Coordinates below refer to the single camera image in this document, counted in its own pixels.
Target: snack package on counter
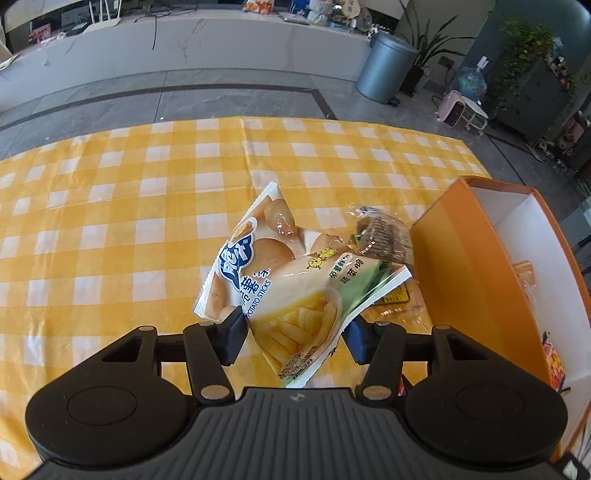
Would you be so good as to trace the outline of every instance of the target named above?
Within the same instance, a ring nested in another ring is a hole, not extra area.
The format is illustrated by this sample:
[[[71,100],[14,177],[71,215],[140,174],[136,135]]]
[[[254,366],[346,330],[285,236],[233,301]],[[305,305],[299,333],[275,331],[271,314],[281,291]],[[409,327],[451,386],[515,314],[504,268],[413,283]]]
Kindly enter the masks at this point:
[[[376,301],[361,315],[367,322],[396,323],[408,333],[430,335],[433,328],[418,282],[413,278]],[[412,385],[416,385],[427,378],[427,363],[404,362],[402,373]]]
[[[242,5],[245,12],[269,15],[273,12],[274,0],[246,0]]]

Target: floor stripe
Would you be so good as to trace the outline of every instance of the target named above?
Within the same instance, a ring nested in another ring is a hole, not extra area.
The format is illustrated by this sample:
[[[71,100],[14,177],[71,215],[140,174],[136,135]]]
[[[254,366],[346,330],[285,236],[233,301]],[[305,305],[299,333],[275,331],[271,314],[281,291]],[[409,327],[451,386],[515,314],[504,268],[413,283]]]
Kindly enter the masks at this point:
[[[164,93],[164,92],[183,92],[186,90],[223,90],[223,89],[238,89],[238,90],[278,90],[280,92],[301,92],[309,93],[320,108],[320,111],[326,119],[337,120],[335,113],[330,108],[322,94],[318,89],[306,88],[306,87],[292,87],[287,85],[253,85],[249,83],[206,83],[206,84],[189,84],[189,85],[173,85],[173,86],[162,86],[162,87],[150,87],[142,88],[137,90],[127,90],[124,92],[107,93],[105,95],[98,95],[91,98],[85,98],[83,100],[76,100],[74,102],[64,103],[63,105],[57,105],[52,108],[48,108],[41,112],[32,113],[31,115],[24,116],[14,122],[7,123],[0,127],[0,132],[14,127],[15,125],[23,124],[29,120],[34,120],[42,116],[49,115],[51,113],[61,112],[75,106],[89,105],[90,103],[103,102],[105,100],[113,100],[116,98],[125,98],[136,95],[145,95],[146,93]]]

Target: brand logo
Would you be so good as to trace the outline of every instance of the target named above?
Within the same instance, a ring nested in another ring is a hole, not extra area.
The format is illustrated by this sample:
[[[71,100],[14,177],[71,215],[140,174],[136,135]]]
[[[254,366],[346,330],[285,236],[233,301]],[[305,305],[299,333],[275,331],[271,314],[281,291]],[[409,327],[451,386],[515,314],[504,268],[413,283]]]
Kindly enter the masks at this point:
[[[235,289],[240,290],[238,271],[252,260],[252,235],[241,238],[235,244],[226,244],[218,258],[222,275],[232,281]]]
[[[294,393],[293,395],[290,395],[290,399],[293,400],[294,402],[298,403],[301,402],[303,400],[306,399],[306,396],[303,393]]]

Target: yellow label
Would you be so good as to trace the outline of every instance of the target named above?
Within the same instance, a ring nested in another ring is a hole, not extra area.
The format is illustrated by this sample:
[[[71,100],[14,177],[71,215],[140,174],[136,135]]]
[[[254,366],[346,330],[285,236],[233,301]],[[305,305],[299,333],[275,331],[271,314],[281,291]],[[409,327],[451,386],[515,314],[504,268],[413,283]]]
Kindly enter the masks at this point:
[[[410,300],[408,290],[403,283],[399,287],[393,289],[390,293],[384,295],[381,299],[376,301],[374,305],[386,305],[388,303],[405,303]]]

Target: potato stick snack bag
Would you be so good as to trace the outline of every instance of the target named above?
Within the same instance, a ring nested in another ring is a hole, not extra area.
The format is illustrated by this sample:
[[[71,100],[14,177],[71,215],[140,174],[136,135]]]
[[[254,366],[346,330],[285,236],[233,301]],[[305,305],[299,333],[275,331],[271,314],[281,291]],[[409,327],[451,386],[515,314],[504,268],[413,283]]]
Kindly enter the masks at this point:
[[[363,309],[410,278],[337,238],[296,226],[270,183],[219,251],[193,311],[223,321],[237,306],[286,387],[301,388]]]

